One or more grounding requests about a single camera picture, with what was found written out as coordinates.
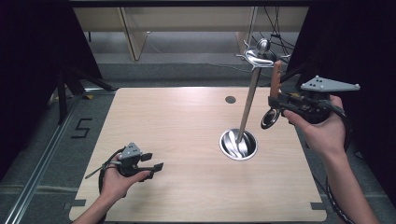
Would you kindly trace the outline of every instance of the metal pole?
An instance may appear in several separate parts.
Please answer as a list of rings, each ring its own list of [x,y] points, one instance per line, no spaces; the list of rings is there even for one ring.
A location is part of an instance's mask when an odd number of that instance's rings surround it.
[[[244,135],[245,128],[248,122],[248,114],[250,113],[251,104],[253,103],[254,93],[256,92],[257,83],[259,83],[261,72],[262,69],[260,67],[255,67],[253,70],[253,76],[251,77],[250,87],[248,89],[247,102],[245,104],[244,115],[242,117],[238,137],[236,138],[236,143],[240,143],[242,141],[242,137]]]

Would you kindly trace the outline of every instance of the wooden table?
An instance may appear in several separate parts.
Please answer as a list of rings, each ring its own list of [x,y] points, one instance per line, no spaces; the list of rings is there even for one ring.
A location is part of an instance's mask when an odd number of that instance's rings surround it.
[[[298,136],[284,118],[268,130],[260,122],[269,89],[258,88],[247,131],[258,141],[246,161],[226,157],[222,133],[239,128],[248,88],[120,89],[92,153],[86,175],[117,149],[135,142],[164,162],[152,180],[133,185],[107,213],[107,221],[266,222],[323,221],[325,210]],[[225,101],[236,98],[234,104]],[[74,220],[98,197],[98,174],[83,179]]]

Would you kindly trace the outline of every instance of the right hand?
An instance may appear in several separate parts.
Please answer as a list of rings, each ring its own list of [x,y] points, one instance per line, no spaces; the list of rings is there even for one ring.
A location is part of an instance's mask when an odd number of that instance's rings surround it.
[[[331,96],[331,101],[333,105],[343,108],[341,98]],[[285,110],[284,115],[290,123],[302,130],[309,148],[317,152],[323,160],[341,153],[345,154],[346,129],[343,121],[334,113],[319,124],[311,124],[289,110]]]

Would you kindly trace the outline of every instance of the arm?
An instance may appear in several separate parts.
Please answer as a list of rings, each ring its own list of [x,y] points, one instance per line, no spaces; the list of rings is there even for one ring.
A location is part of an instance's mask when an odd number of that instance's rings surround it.
[[[340,98],[332,96],[331,100],[342,108]],[[378,223],[349,166],[344,150],[346,130],[341,119],[331,114],[314,125],[291,111],[285,111],[284,115],[302,130],[306,143],[323,161],[332,194],[343,212],[355,223]]]
[[[132,184],[144,179],[149,175],[149,171],[143,171],[131,177],[124,177],[119,174],[114,165],[110,164],[105,172],[102,193],[96,201],[73,223],[98,223],[107,211],[122,198]]]

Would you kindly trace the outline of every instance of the hand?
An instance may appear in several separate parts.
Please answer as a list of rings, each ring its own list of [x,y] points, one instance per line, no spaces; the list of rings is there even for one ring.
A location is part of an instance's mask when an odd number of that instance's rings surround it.
[[[112,160],[117,161],[118,158],[119,155],[115,156]],[[111,202],[115,203],[120,198],[125,196],[132,184],[144,179],[149,175],[149,173],[150,171],[142,171],[136,175],[125,177],[120,175],[114,164],[110,164],[108,165],[103,178],[101,197],[108,198]]]
[[[331,96],[331,102],[333,105],[343,108],[341,98]],[[284,115],[292,124],[302,130],[306,143],[323,160],[340,155],[340,153],[345,154],[346,130],[343,121],[334,113],[331,113],[325,121],[319,124],[311,124],[289,110],[285,110]]]

